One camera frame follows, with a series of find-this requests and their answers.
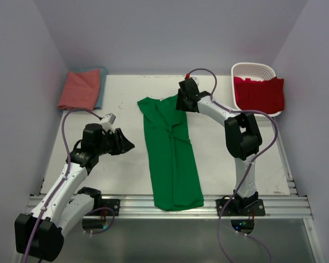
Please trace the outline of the green t-shirt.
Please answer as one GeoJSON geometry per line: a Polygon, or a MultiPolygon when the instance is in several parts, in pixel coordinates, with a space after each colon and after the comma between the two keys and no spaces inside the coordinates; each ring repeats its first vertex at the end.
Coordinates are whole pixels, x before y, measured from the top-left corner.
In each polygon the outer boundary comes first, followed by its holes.
{"type": "Polygon", "coordinates": [[[137,102],[143,114],[154,204],[164,211],[204,205],[187,116],[175,109],[177,96],[137,102]]]}

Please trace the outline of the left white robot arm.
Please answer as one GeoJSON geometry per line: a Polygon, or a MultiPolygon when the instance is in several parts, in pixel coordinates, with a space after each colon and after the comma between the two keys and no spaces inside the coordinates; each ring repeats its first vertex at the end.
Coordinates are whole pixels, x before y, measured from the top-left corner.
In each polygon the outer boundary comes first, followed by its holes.
{"type": "Polygon", "coordinates": [[[124,154],[134,148],[120,128],[87,124],[66,160],[60,176],[46,196],[14,223],[16,251],[52,262],[60,254],[70,230],[86,215],[102,211],[101,192],[81,187],[105,154],[124,154]]]}

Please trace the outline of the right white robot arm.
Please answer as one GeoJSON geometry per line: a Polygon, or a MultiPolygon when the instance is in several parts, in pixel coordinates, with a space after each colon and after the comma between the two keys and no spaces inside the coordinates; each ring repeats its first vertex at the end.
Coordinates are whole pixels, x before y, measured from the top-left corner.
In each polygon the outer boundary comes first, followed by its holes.
{"type": "Polygon", "coordinates": [[[207,91],[200,92],[193,78],[179,82],[176,109],[206,115],[224,127],[225,144],[235,160],[236,185],[226,210],[246,215],[258,201],[253,157],[262,144],[256,118],[252,113],[235,113],[227,106],[218,106],[207,91]]]}

